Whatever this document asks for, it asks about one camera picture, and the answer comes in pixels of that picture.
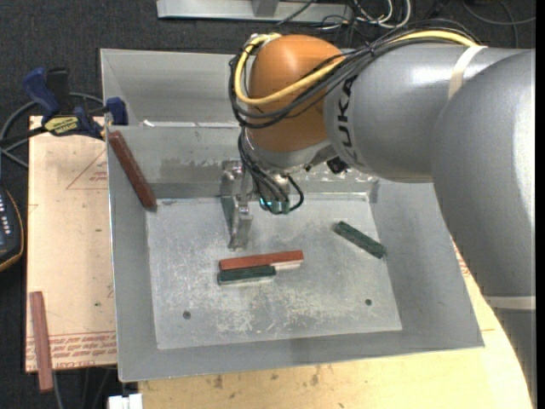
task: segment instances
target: gray tray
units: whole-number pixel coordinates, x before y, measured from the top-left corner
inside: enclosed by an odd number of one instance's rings
[[[217,72],[210,62],[228,56],[103,50],[102,60],[113,69],[103,73],[105,97],[122,96],[134,112],[146,95],[146,119],[155,123],[139,125],[143,117],[134,114],[130,126],[112,130],[123,132],[159,198],[156,211],[141,206],[108,150],[121,380],[482,345],[431,185],[355,172],[339,177],[325,168],[302,173],[296,180],[306,203],[289,216],[252,204],[249,249],[231,252],[219,192],[221,163],[238,156],[238,128],[228,122],[228,110],[215,124],[228,107],[224,87],[203,91],[201,97],[215,97],[215,112],[200,122],[199,109],[192,121],[192,95],[184,94],[186,81],[174,77],[180,68],[201,66],[207,72],[199,83],[206,85],[207,74]],[[153,108],[153,94],[171,76]],[[207,99],[198,100],[202,108]],[[177,121],[161,119],[169,101],[186,105]],[[337,236],[332,228],[340,220],[380,240],[386,259]],[[305,262],[268,284],[220,288],[215,282],[221,258],[294,249],[303,250]]]

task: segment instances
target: blue clamp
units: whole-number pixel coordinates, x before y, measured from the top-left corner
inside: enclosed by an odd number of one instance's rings
[[[110,112],[113,118],[113,124],[126,126],[129,124],[129,116],[125,103],[119,97],[112,97],[106,100],[106,110]]]
[[[28,73],[23,79],[23,88],[33,101],[45,109],[42,126],[51,134],[103,138],[104,127],[96,123],[83,107],[74,107],[72,114],[59,114],[63,108],[47,85],[44,68],[39,67]],[[126,125],[129,123],[127,110],[119,97],[108,99],[105,110],[112,114],[114,124]]]

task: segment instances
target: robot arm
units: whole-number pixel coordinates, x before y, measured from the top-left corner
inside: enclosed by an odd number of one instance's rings
[[[412,32],[367,52],[354,59],[357,50],[342,53],[301,35],[262,46],[241,153],[281,195],[289,193],[290,174],[334,157],[390,181],[432,182],[536,401],[535,50]],[[334,69],[293,88],[327,66]],[[320,85],[324,78],[329,83]],[[308,93],[283,117],[273,114]],[[258,118],[267,113],[272,118]],[[261,199],[278,200],[256,187]]]

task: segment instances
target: brown stick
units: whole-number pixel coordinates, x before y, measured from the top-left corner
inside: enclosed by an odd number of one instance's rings
[[[282,267],[293,267],[303,262],[303,252],[301,250],[280,251],[279,253],[269,253],[266,255],[254,255],[244,257],[231,257],[220,261],[220,270],[263,267],[265,265],[274,265],[277,269]]]
[[[29,294],[31,303],[32,329],[34,331],[34,349],[37,359],[37,378],[40,392],[53,390],[53,368],[49,350],[48,322],[41,291]]]
[[[130,151],[127,142],[119,130],[108,135],[108,142],[119,159],[125,174],[129,178],[130,184],[136,191],[136,195],[145,208],[152,209],[157,205],[155,194],[142,174],[142,171],[136,163],[133,153]]]

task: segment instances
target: white cable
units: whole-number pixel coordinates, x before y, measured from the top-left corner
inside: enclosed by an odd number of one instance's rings
[[[404,3],[405,3],[405,17],[400,23],[392,25],[392,24],[387,24],[380,21],[378,25],[381,27],[385,27],[387,29],[396,29],[398,27],[402,27],[405,24],[407,24],[407,22],[409,21],[410,12],[411,12],[410,0],[404,0]]]
[[[412,7],[410,5],[410,0],[404,0],[405,17],[398,24],[388,24],[387,21],[390,20],[390,18],[392,18],[392,15],[393,15],[393,2],[392,2],[392,0],[387,0],[388,6],[389,6],[388,15],[387,16],[381,15],[378,18],[373,18],[373,17],[369,16],[369,14],[367,14],[365,12],[365,10],[361,7],[358,0],[353,0],[353,3],[356,4],[357,9],[359,9],[359,12],[364,16],[364,17],[358,17],[357,18],[358,21],[362,21],[362,22],[365,22],[365,23],[376,24],[376,25],[378,25],[380,27],[384,27],[386,29],[395,29],[395,28],[402,27],[405,24],[407,24],[407,22],[409,21],[409,18],[410,18],[410,13],[412,11]]]
[[[359,9],[359,12],[364,16],[363,19],[358,18],[360,21],[365,21],[372,24],[377,24],[379,21],[387,21],[392,17],[393,14],[393,2],[392,0],[387,0],[388,2],[388,15],[385,17],[384,15],[381,15],[377,18],[371,17],[367,12],[365,12],[365,9],[362,8],[362,6],[359,4],[358,0],[352,0],[353,3],[356,5],[357,9]]]

